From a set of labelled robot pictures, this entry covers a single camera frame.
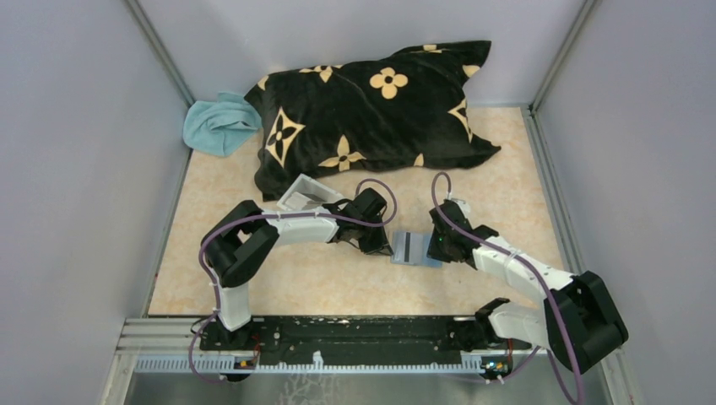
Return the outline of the beige card holder wallet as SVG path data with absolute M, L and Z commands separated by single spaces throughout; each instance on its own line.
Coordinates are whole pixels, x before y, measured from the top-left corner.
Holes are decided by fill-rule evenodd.
M 391 240 L 393 249 L 393 255 L 390 258 L 391 263 L 416 267 L 442 267 L 442 262 L 427 256 L 430 241 L 430 233 L 406 230 L 394 231 Z

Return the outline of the white plastic card box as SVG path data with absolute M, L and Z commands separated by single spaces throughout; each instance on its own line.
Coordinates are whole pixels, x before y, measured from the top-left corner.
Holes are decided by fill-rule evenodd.
M 305 174 L 300 174 L 277 202 L 283 211 L 303 211 L 335 203 L 344 195 Z

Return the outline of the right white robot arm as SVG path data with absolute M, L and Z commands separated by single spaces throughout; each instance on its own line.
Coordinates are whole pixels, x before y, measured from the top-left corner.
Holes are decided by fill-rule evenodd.
M 465 263 L 533 302 L 528 307 L 498 297 L 478 309 L 475 336 L 483 346 L 515 339 L 548 349 L 570 371 L 584 373 L 628 341 L 626 324 L 596 273 L 554 268 L 522 253 L 493 228 L 472 227 L 457 200 L 444 200 L 430 216 L 430 258 Z

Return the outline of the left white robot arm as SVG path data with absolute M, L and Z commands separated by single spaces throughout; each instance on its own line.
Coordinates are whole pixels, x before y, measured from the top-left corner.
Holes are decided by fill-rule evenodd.
M 392 255 L 383 217 L 387 207 L 370 187 L 308 210 L 263 210 L 253 200 L 235 206 L 204 236 L 198 253 L 213 285 L 222 341 L 233 349 L 252 341 L 248 283 L 275 247 L 352 242 L 366 255 Z

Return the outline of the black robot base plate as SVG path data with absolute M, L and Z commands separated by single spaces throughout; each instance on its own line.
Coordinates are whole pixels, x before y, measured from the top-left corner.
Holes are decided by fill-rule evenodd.
M 528 349 L 490 335 L 473 316 L 254 316 L 226 331 L 219 322 L 200 335 L 204 351 L 246 350 L 260 365 L 456 365 L 475 350 Z

